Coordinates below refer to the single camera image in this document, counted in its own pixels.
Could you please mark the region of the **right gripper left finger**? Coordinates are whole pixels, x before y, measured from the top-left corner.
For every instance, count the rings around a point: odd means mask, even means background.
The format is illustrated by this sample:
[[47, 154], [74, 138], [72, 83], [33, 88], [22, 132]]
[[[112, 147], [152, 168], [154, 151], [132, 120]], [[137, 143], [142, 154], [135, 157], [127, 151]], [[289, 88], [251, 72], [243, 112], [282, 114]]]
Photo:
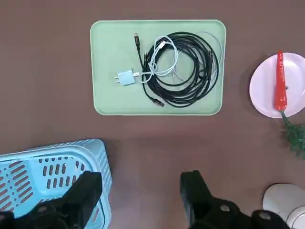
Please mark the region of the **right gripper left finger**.
[[100, 172], [83, 172], [61, 197], [37, 204], [27, 214], [15, 218], [10, 211], [0, 213], [2, 229], [83, 229], [102, 194]]

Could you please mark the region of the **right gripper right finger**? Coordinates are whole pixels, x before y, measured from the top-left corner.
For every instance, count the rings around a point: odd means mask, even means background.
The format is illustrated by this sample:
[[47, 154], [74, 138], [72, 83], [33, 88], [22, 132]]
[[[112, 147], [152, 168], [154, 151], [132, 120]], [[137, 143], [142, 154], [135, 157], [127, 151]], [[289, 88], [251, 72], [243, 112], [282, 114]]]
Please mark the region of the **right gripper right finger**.
[[288, 229], [288, 224], [269, 210], [251, 216], [228, 200], [214, 197], [198, 170], [182, 172], [180, 194], [190, 229]]

